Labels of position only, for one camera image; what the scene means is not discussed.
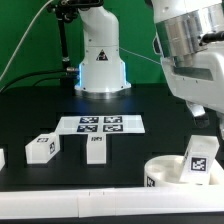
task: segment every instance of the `black cable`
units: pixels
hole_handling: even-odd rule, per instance
[[[36,86],[37,84],[41,83],[41,82],[44,82],[44,81],[49,81],[49,80],[60,80],[61,77],[53,77],[53,78],[45,78],[45,79],[41,79],[41,80],[38,80],[37,82],[35,82],[33,84],[33,86]]]
[[[29,77],[33,77],[33,76],[38,76],[38,75],[47,75],[47,74],[55,74],[55,73],[62,73],[62,72],[66,72],[66,69],[57,69],[57,70],[49,70],[49,71],[40,71],[40,72],[32,72],[32,73],[28,73],[26,75],[22,75],[18,78],[13,79],[12,81],[10,81],[9,83],[7,83],[1,90],[0,90],[0,94],[3,93],[9,86],[13,85],[14,83],[22,80],[22,79],[26,79]]]

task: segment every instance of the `warning label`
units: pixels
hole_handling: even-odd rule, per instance
[[[96,59],[97,61],[108,61],[107,55],[105,54],[104,50],[102,50],[99,56]]]

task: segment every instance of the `cable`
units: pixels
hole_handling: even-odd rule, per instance
[[[0,94],[3,93],[9,86],[11,86],[12,84],[22,80],[22,79],[26,79],[29,77],[33,77],[33,76],[38,76],[38,75],[47,75],[47,74],[55,74],[55,73],[62,73],[62,72],[66,72],[66,69],[57,69],[57,70],[50,70],[50,71],[41,71],[41,72],[33,72],[33,73],[28,73],[26,75],[20,76],[18,78],[13,79],[12,81],[10,81],[9,83],[7,83],[1,90],[0,90]]]
[[[153,62],[153,63],[155,63],[155,64],[161,65],[159,62],[157,62],[157,61],[155,61],[155,60],[153,60],[153,59],[151,59],[151,58],[147,58],[147,57],[145,57],[145,56],[143,56],[143,55],[140,55],[140,54],[137,54],[137,53],[128,51],[128,50],[126,50],[126,49],[124,49],[124,48],[122,48],[122,47],[120,47],[120,49],[121,49],[122,51],[125,51],[125,52],[129,53],[129,54],[133,54],[133,55],[135,55],[135,56],[137,56],[137,57],[144,58],[144,59],[146,59],[146,60],[148,60],[148,61],[151,61],[151,62]]]
[[[41,82],[44,82],[44,81],[49,81],[49,80],[60,80],[61,77],[53,77],[53,78],[45,78],[45,79],[41,79],[41,80],[38,80],[37,82],[35,82],[33,84],[33,86],[36,86],[37,84],[41,83]]]
[[[44,4],[44,6],[39,10],[39,12],[36,14],[36,16],[33,18],[33,20],[31,21],[30,25],[28,26],[26,32],[24,33],[22,39],[20,40],[18,46],[16,47],[14,53],[12,54],[8,64],[5,67],[5,70],[3,71],[1,77],[0,77],[0,82],[2,81],[2,79],[4,78],[4,76],[6,75],[7,71],[9,70],[10,65],[12,64],[16,54],[18,53],[21,45],[23,44],[27,34],[29,33],[30,29],[33,27],[33,24],[36,22],[37,18],[40,16],[40,14],[42,13],[42,11],[46,8],[46,6],[48,4],[50,4],[51,2],[53,2],[54,0],[49,0],[46,4]]]

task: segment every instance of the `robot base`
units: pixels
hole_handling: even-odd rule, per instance
[[[95,99],[95,100],[109,100],[109,99],[114,99],[121,96],[127,96],[130,94],[131,94],[131,86],[129,88],[125,88],[116,92],[87,92],[85,90],[78,90],[75,88],[76,96]]]

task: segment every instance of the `blue light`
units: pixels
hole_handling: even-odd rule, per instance
[[[79,65],[79,87],[82,86],[82,64]]]
[[[126,71],[126,64],[125,64],[125,62],[124,62],[124,80],[125,80],[125,85],[127,85],[128,82],[127,82],[127,71]]]

